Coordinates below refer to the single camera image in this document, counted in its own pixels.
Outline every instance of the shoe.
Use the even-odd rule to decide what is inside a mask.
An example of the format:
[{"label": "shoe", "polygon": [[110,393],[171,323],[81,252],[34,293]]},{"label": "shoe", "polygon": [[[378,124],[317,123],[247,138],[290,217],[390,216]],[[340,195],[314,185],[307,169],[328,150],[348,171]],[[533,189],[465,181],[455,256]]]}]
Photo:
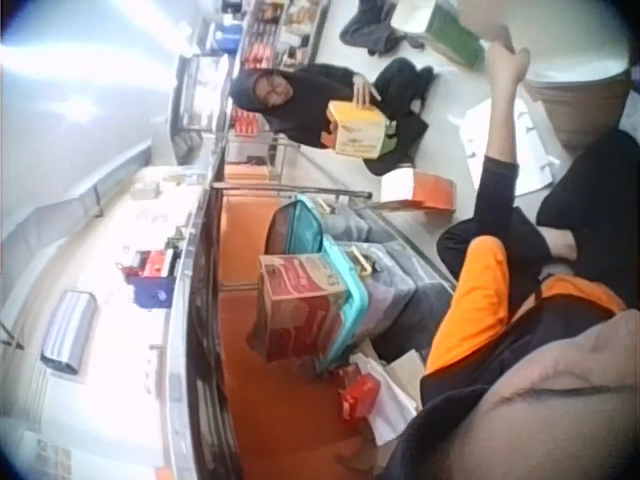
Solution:
[{"label": "shoe", "polygon": [[405,40],[407,41],[407,43],[409,44],[409,46],[411,48],[414,48],[416,50],[424,50],[424,42],[421,40],[418,40],[416,37],[412,37],[411,35],[407,35],[405,37]]}]

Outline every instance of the orange sleeve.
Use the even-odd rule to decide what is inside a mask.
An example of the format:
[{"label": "orange sleeve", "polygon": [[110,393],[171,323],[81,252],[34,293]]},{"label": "orange sleeve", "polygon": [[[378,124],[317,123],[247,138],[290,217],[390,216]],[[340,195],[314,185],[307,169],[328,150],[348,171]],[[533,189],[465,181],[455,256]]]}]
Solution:
[{"label": "orange sleeve", "polygon": [[426,373],[451,365],[500,335],[508,324],[509,270],[504,245],[475,238],[451,305],[433,339]]}]

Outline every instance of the white ceiling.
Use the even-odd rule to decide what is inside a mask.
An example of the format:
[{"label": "white ceiling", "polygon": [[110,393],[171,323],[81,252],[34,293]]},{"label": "white ceiling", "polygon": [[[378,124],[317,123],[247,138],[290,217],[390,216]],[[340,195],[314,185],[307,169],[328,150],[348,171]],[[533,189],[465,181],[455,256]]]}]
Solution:
[{"label": "white ceiling", "polygon": [[149,140],[167,112],[177,26],[195,31],[208,3],[44,0],[14,18],[1,57],[5,228]]}]

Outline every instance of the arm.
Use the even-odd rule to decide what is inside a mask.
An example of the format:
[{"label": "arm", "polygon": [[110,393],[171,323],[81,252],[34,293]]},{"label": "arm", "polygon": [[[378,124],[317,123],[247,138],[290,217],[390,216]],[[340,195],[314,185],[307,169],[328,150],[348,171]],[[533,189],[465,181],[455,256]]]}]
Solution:
[{"label": "arm", "polygon": [[356,72],[350,68],[338,67],[337,65],[330,65],[328,63],[305,65],[304,67],[300,67],[297,71],[333,80],[347,88],[353,87],[353,77],[356,75]]},{"label": "arm", "polygon": [[529,65],[529,54],[521,51],[513,55],[501,45],[493,44],[487,63],[491,84],[491,116],[474,219],[478,235],[491,235],[504,242],[518,178],[513,109],[518,84]]}]

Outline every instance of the woman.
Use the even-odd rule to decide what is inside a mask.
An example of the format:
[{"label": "woman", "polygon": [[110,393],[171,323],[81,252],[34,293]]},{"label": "woman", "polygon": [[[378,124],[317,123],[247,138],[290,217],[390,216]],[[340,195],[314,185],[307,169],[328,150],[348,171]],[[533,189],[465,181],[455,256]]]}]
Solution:
[{"label": "woman", "polygon": [[[327,148],[321,136],[329,132],[329,101],[353,100],[360,106],[376,106],[397,122],[396,147],[376,160],[364,162],[371,173],[382,176],[412,162],[410,150],[428,128],[416,112],[424,106],[434,78],[432,67],[417,70],[404,58],[389,63],[373,85],[353,70],[335,65],[307,65],[295,72],[249,69],[234,80],[231,98],[236,107],[260,113],[273,132],[321,149]],[[414,101],[419,103],[416,112],[411,109]]]}]

